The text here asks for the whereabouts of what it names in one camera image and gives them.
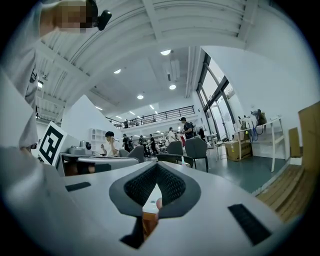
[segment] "linear ceiling light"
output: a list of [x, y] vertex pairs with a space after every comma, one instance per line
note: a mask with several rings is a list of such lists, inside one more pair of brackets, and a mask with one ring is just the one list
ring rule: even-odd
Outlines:
[[168, 55], [169, 53], [171, 53], [171, 50], [164, 50], [161, 52], [162, 55]]

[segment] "white t-shirt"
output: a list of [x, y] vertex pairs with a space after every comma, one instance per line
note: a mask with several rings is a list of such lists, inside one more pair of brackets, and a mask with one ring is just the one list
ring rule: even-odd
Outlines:
[[[0, 62], [12, 84], [34, 110], [38, 88], [35, 42], [40, 38], [41, 10], [42, 4], [38, 3], [21, 22], [9, 40]], [[37, 142], [36, 117], [32, 115], [24, 128], [19, 146], [29, 147]]]
[[111, 149], [111, 144], [110, 142], [106, 142], [106, 144], [104, 144], [104, 149], [106, 150], [106, 156], [107, 157], [118, 157], [119, 156], [119, 149], [120, 149], [120, 143], [118, 141], [114, 141], [113, 142], [113, 146], [116, 150], [118, 150], [117, 154], [114, 154], [112, 152], [112, 149]]
[[171, 143], [171, 142], [175, 142], [176, 140], [175, 139], [173, 139], [172, 137], [176, 137], [176, 135], [173, 133], [173, 131], [172, 130], [170, 130], [169, 131], [169, 133], [168, 133], [168, 139], [169, 139], [169, 143]]

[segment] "green floor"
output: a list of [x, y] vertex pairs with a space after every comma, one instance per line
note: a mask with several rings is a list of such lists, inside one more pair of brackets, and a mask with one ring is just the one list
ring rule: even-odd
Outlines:
[[[222, 159], [218, 161], [216, 161], [217, 151], [215, 149], [208, 150], [207, 156], [210, 174], [219, 175], [249, 193], [269, 181], [286, 163], [284, 159], [276, 159], [274, 172], [271, 172], [272, 158], [252, 156], [235, 162], [226, 158], [224, 148], [222, 148]], [[196, 160], [196, 169], [206, 171], [204, 159]]]

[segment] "headset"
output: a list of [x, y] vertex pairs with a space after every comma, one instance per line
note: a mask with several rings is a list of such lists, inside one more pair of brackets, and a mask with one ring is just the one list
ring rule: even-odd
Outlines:
[[89, 3], [89, 6], [87, 6], [85, 27], [97, 27], [100, 31], [104, 30], [112, 17], [111, 12], [106, 9], [101, 13], [100, 16], [98, 16], [98, 6], [96, 4], [96, 0], [86, 0], [86, 2]]

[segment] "black metal railing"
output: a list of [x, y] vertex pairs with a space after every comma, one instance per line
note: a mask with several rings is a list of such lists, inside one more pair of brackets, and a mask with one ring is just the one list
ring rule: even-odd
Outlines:
[[142, 116], [140, 118], [131, 119], [124, 122], [119, 122], [111, 118], [107, 119], [118, 129], [126, 129], [130, 127], [143, 126], [146, 124], [151, 124], [154, 122], [164, 121], [168, 119], [180, 118], [187, 115], [192, 115], [195, 113], [194, 106], [186, 106], [182, 108], [173, 109], [166, 112], [161, 112], [158, 114], [151, 114], [147, 116]]

